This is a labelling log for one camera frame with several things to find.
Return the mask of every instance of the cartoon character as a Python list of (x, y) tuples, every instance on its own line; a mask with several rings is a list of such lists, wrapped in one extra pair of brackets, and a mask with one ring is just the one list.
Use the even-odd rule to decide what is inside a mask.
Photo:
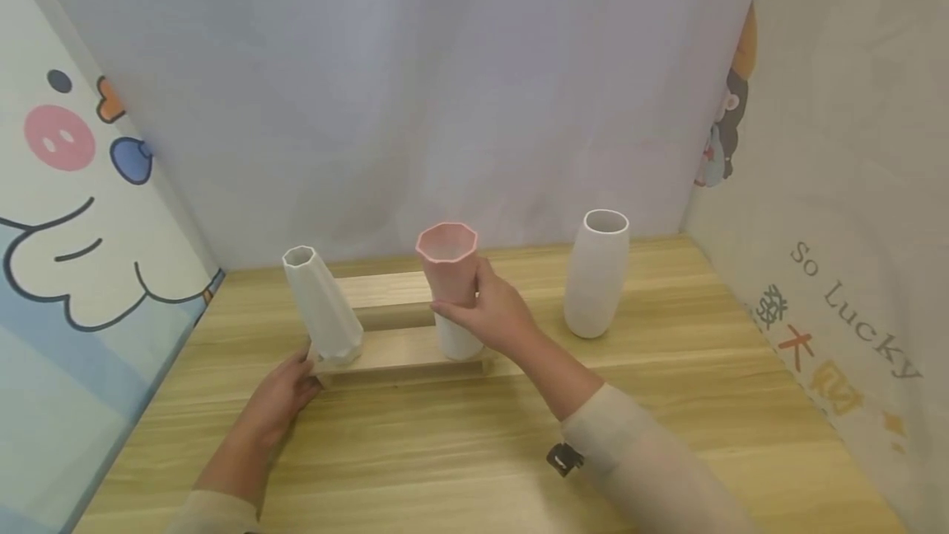
[(112, 326), (145, 297), (207, 301), (217, 266), (156, 188), (145, 142), (116, 137), (111, 85), (100, 78), (96, 96), (64, 67), (17, 66), (0, 80), (16, 96), (0, 103), (0, 223), (21, 229), (4, 255), (13, 289), (62, 303), (78, 330)]
[(704, 158), (699, 167), (699, 174), (695, 177), (695, 185), (711, 188), (732, 175), (732, 155), (738, 148), (738, 124), (745, 117), (748, 79), (755, 70), (756, 57), (757, 26), (755, 5), (751, 4), (741, 30), (741, 38), (738, 40), (735, 58), (732, 58), (731, 70), (725, 81), (722, 104), (718, 108), (705, 151), (702, 153)]

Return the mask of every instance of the sleeve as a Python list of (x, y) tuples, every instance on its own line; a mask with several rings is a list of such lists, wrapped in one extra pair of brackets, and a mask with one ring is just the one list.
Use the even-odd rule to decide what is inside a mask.
[(193, 490), (165, 534), (245, 534), (258, 531), (254, 505), (211, 490)]
[(605, 384), (562, 423), (581, 472), (641, 532), (751, 534), (755, 524), (709, 467), (622, 391)]

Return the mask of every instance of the oval white vase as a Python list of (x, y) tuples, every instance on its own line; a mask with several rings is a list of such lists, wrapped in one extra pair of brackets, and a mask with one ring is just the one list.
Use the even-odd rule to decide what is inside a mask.
[(323, 259), (312, 247), (294, 247), (283, 254), (283, 272), (310, 333), (310, 358), (351, 363), (362, 352), (362, 324)]
[(563, 318), (581, 339), (603, 335), (619, 306), (629, 259), (629, 220), (617, 211), (587, 212), (570, 252)]

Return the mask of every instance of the right hand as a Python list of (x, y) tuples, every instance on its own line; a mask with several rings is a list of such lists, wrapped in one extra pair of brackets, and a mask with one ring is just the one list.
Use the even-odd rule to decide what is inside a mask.
[(479, 258), (475, 277), (479, 297), (474, 307), (432, 302), (432, 310), (506, 357), (544, 338), (524, 298), (507, 280), (495, 275), (487, 259)]

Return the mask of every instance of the vase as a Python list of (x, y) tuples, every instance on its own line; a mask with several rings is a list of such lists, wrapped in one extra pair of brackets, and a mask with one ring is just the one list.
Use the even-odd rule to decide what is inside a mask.
[(289, 249), (283, 272), (310, 333), (310, 358), (334, 365), (352, 362), (362, 352), (362, 324), (320, 255), (309, 246)]
[(587, 212), (570, 251), (563, 317), (581, 339), (603, 335), (619, 307), (629, 258), (629, 220), (617, 211)]
[[(477, 233), (462, 222), (440, 222), (418, 236), (416, 251), (432, 290), (432, 299), (475, 307)], [(435, 315), (438, 348), (456, 361), (473, 358), (484, 345), (468, 330)]]

